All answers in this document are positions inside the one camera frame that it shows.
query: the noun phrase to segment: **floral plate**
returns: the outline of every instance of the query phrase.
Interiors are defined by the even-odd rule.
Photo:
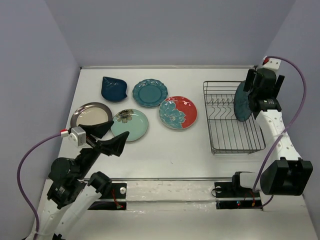
[[[159,106],[168,96],[167,87],[159,80],[145,79],[134,86],[133,99],[143,107]]]
[[[192,101],[183,96],[171,96],[159,107],[159,117],[171,129],[186,129],[197,119],[197,109]]]
[[[138,140],[145,135],[149,125],[146,115],[136,109],[126,109],[118,112],[113,117],[113,121],[112,134],[118,136],[128,131],[130,134],[126,139],[127,142]]]

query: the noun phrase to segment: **gray wall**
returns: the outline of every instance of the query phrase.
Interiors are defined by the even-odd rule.
[[[80,66],[248,65],[295,0],[46,0]]]
[[[304,109],[289,130],[289,134],[301,156],[313,164],[313,174],[304,195],[317,235],[320,237],[319,12],[319,0],[297,0],[266,53],[292,60],[301,68],[306,78],[307,97]],[[280,70],[286,78],[278,99],[284,121],[288,123],[300,104],[303,86],[292,67],[282,63]]]
[[[43,0],[0,0],[0,239],[20,240],[34,216],[19,192],[25,152],[66,126],[79,67]],[[38,206],[61,140],[27,158],[22,184]]]

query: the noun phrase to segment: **silver-rimmed plate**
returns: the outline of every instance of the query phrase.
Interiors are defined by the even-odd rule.
[[[79,124],[95,125],[112,120],[112,113],[109,107],[101,102],[89,102],[79,107],[70,120],[71,128]]]

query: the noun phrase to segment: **dish rack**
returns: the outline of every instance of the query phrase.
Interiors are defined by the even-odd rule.
[[[234,99],[241,81],[205,81],[203,94],[213,154],[251,154],[266,147],[259,125],[251,115],[236,119]]]

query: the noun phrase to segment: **white tabletop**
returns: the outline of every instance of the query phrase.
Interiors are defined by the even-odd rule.
[[[120,157],[101,155],[87,177],[102,171],[111,178],[219,178],[232,177],[236,171],[256,171],[260,162],[250,155],[211,153],[204,103],[204,81],[242,81],[249,67],[208,69],[82,69],[75,90],[67,127],[73,112],[90,102],[106,104],[115,115],[124,109],[137,109],[148,118],[149,128],[141,139],[126,144]],[[101,95],[102,78],[127,82],[128,97],[119,103]],[[184,96],[197,107],[196,123],[177,131],[164,126],[158,108],[139,106],[132,97],[134,86],[144,79],[157,79],[168,88],[169,96]],[[104,139],[110,139],[109,132]],[[79,153],[67,138],[62,140],[59,157],[74,158]]]
[[[46,180],[39,214],[51,184]],[[212,181],[128,181],[127,210],[87,210],[67,240],[318,239],[302,197],[275,197],[272,210],[217,210],[212,186]]]

